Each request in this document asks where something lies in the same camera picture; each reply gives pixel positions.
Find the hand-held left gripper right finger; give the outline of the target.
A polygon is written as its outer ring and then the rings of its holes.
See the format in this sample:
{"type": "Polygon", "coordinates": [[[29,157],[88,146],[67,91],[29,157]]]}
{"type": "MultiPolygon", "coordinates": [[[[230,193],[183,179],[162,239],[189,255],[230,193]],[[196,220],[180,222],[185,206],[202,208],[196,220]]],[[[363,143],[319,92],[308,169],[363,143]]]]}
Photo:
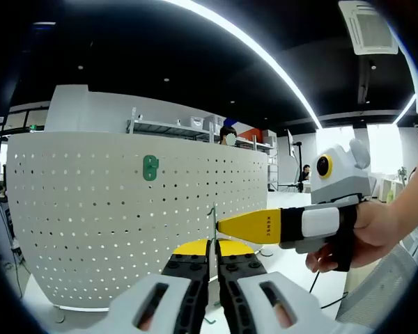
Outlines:
{"type": "Polygon", "coordinates": [[[239,241],[217,240],[219,299],[232,333],[334,333],[318,300],[279,272],[268,273],[239,241]]]}

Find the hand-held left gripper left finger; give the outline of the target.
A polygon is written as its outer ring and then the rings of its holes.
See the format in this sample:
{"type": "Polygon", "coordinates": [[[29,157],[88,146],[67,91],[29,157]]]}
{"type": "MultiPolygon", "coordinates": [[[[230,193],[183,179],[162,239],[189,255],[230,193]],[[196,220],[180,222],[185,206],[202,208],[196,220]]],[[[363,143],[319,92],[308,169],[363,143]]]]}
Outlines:
{"type": "Polygon", "coordinates": [[[175,249],[152,274],[114,299],[106,328],[115,333],[199,333],[208,304],[209,240],[175,249]]]}

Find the person's right hand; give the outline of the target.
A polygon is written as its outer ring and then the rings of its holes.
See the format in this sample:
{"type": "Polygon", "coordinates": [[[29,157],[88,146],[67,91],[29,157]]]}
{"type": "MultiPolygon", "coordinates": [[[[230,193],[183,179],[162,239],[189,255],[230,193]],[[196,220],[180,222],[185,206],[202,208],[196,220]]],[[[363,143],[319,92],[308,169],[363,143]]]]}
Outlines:
{"type": "MultiPolygon", "coordinates": [[[[386,256],[402,239],[398,219],[391,205],[380,202],[363,202],[357,206],[354,229],[354,248],[350,267],[366,266],[386,256]]],[[[325,273],[338,267],[331,244],[325,244],[309,253],[305,264],[315,273],[325,273]]]]}

